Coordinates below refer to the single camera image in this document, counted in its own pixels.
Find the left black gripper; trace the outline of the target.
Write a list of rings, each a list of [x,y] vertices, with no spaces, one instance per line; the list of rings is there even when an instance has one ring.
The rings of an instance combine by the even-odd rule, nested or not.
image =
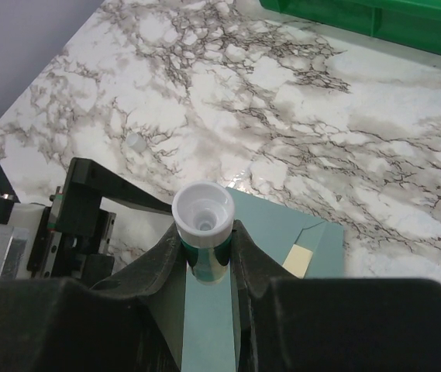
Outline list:
[[[27,270],[31,278],[107,278],[115,258],[108,253],[116,214],[101,208],[106,198],[128,208],[169,215],[171,206],[93,160],[71,160],[64,185],[43,209]]]

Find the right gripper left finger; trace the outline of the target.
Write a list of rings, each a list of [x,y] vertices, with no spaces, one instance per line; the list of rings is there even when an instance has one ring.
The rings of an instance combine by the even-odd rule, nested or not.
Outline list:
[[[178,371],[185,258],[175,226],[92,287],[0,280],[0,371]]]

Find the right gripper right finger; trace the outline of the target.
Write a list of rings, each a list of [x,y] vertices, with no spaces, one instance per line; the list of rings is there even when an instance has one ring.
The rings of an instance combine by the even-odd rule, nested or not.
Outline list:
[[[441,371],[441,284],[300,279],[235,221],[230,249],[239,371]]]

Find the blue-grey envelope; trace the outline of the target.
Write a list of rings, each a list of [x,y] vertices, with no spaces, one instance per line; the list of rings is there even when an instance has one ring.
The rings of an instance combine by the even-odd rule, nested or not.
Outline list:
[[[343,227],[283,205],[230,189],[240,220],[255,244],[283,264],[294,244],[313,252],[305,278],[344,275]],[[183,371],[234,371],[238,365],[239,317],[232,276],[205,285],[189,270],[185,285]]]

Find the white glue stick cap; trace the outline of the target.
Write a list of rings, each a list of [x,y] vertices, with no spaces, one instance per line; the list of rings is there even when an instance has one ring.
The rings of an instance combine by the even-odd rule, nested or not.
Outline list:
[[[142,153],[146,148],[146,140],[139,133],[129,133],[126,145],[137,153]]]

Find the green glue stick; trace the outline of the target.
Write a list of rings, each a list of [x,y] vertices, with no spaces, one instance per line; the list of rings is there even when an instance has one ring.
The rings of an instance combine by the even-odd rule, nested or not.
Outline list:
[[[219,283],[230,260],[233,197],[215,182],[196,181],[177,192],[171,209],[192,274],[202,284]]]

